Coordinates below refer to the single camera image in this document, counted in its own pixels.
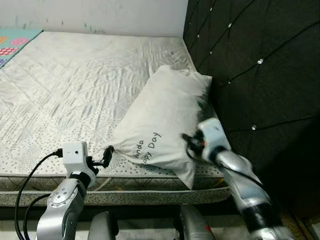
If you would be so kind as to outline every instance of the white pillow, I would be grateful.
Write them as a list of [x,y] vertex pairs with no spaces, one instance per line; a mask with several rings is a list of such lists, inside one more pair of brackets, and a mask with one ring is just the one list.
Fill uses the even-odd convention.
[[208,102],[211,76],[159,67],[117,125],[110,144],[135,164],[171,169],[190,189],[195,164],[185,151],[181,133],[193,135]]

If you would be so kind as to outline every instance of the bed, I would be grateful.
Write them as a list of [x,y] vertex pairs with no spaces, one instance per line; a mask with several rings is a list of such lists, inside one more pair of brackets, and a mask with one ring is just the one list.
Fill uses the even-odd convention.
[[[42,32],[0,69],[0,206],[14,206],[36,163],[64,142],[86,141],[100,160],[114,128],[161,65],[195,70],[181,38]],[[45,161],[21,199],[55,189],[60,158]],[[213,203],[228,188],[215,167],[197,168],[193,190],[168,169],[113,154],[88,190],[87,205]]]

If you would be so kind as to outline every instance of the black headboard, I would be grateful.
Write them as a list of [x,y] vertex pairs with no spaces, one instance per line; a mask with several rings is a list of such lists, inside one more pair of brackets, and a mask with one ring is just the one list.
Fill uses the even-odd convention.
[[183,34],[232,148],[295,194],[320,183],[319,2],[189,0]]

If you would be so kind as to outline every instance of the mattress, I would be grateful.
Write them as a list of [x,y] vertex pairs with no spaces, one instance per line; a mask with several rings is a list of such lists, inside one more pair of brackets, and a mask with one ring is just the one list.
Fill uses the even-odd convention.
[[[161,65],[195,70],[182,39],[43,32],[0,69],[0,205],[13,206],[22,181],[64,142],[86,141],[100,160],[114,128]],[[22,204],[65,178],[47,159]],[[135,165],[116,153],[88,189],[87,204],[208,203],[229,196],[222,173],[198,166],[194,190],[168,169]]]

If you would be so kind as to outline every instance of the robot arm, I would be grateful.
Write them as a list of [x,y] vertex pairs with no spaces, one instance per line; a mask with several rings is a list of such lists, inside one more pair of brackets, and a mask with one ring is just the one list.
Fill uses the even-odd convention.
[[198,128],[193,137],[185,134],[182,137],[188,142],[188,148],[201,157],[201,161],[215,164],[222,171],[251,238],[293,239],[290,231],[283,226],[279,214],[275,212],[259,178],[253,173],[251,163],[231,151],[219,120],[208,119],[201,122]]
[[48,197],[47,208],[37,225],[37,240],[75,239],[87,188],[94,184],[99,171],[94,166],[107,167],[112,152],[113,148],[108,147],[103,154],[104,161],[93,162],[85,142],[69,142],[62,146],[67,178]]

